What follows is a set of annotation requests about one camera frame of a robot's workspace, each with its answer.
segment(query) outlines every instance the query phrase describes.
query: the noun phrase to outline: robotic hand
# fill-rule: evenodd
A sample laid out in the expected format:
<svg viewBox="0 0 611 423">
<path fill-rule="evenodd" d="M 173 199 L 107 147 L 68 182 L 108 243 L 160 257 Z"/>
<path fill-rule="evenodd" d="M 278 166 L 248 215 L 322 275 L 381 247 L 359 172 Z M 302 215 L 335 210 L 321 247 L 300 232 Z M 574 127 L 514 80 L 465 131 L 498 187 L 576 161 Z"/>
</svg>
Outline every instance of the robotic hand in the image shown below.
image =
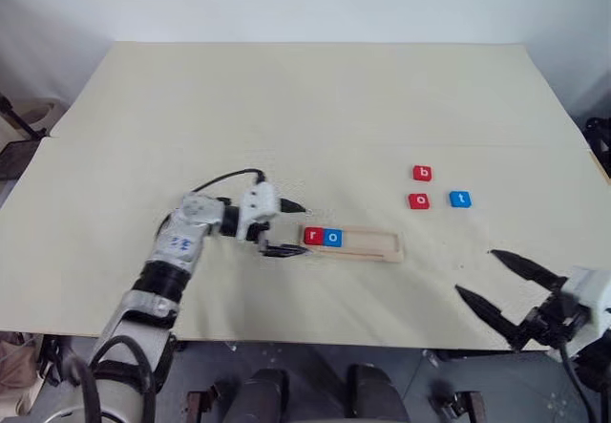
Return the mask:
<svg viewBox="0 0 611 423">
<path fill-rule="evenodd" d="M 240 206 L 200 191 L 244 173 L 257 178 Z M 294 244 L 272 245 L 265 237 L 280 212 L 306 210 L 280 199 L 261 170 L 245 169 L 209 181 L 184 196 L 161 224 L 153 252 L 132 289 L 125 293 L 97 340 L 89 364 L 73 357 L 74 388 L 51 422 L 155 421 L 155 399 L 172 363 L 176 338 L 170 329 L 179 315 L 182 292 L 195 270 L 207 235 L 222 234 L 254 242 L 264 256 L 285 258 L 307 252 Z"/>
<path fill-rule="evenodd" d="M 611 272 L 577 267 L 570 278 L 560 277 L 515 253 L 498 249 L 491 253 L 524 280 L 550 291 L 550 296 L 515 325 L 480 295 L 456 286 L 458 294 L 477 317 L 507 340 L 512 349 L 521 350 L 533 339 L 559 351 L 559 358 L 556 352 L 550 355 L 562 361 L 585 405 L 588 421 L 596 422 L 577 375 L 588 388 L 604 395 L 611 387 Z M 577 375 L 570 357 L 579 365 Z"/>
</svg>

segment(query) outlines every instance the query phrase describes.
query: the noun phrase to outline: red block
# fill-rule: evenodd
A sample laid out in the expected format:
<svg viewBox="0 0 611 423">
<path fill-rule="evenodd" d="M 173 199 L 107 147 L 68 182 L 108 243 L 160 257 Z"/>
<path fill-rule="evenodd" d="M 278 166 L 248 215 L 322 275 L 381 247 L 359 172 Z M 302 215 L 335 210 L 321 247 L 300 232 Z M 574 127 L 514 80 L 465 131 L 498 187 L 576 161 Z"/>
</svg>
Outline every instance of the red block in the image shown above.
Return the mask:
<svg viewBox="0 0 611 423">
<path fill-rule="evenodd" d="M 305 244 L 323 244 L 325 242 L 325 230 L 323 227 L 306 227 L 304 229 Z"/>
<path fill-rule="evenodd" d="M 409 194 L 408 203 L 412 210 L 428 210 L 431 206 L 426 194 Z"/>
<path fill-rule="evenodd" d="M 432 180 L 432 168 L 427 165 L 414 165 L 413 178 L 419 181 Z"/>
</svg>

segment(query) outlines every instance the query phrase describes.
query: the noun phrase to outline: blue letter block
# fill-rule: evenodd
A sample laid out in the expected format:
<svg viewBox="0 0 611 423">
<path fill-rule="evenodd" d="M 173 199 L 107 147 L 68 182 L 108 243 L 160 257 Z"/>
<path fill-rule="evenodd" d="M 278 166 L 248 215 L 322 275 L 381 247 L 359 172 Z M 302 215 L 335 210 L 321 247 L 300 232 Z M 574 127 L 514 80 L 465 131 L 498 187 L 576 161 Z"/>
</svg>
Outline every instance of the blue letter block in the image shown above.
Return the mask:
<svg viewBox="0 0 611 423">
<path fill-rule="evenodd" d="M 342 231 L 340 229 L 325 229 L 325 246 L 342 246 Z"/>
<path fill-rule="evenodd" d="M 467 191 L 452 191 L 450 193 L 450 204 L 454 208 L 469 208 L 471 206 L 471 197 Z"/>
</svg>

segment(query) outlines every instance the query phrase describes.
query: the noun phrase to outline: table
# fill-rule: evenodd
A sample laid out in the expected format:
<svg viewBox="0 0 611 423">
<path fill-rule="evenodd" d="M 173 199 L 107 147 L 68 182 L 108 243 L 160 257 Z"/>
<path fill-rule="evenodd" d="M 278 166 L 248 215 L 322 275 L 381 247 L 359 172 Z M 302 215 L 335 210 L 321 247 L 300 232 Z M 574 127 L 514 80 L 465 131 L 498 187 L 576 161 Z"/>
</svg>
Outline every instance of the table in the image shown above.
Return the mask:
<svg viewBox="0 0 611 423">
<path fill-rule="evenodd" d="M 381 227 L 406 259 L 273 260 L 212 238 L 182 339 L 505 349 L 454 284 L 514 321 L 546 294 L 490 248 L 609 268 L 608 179 L 520 46 L 120 42 L 0 210 L 0 328 L 98 335 L 181 195 L 246 166 L 313 211 L 272 238 Z M 451 208 L 451 190 L 473 207 Z M 406 206 L 417 192 L 430 210 Z"/>
</svg>

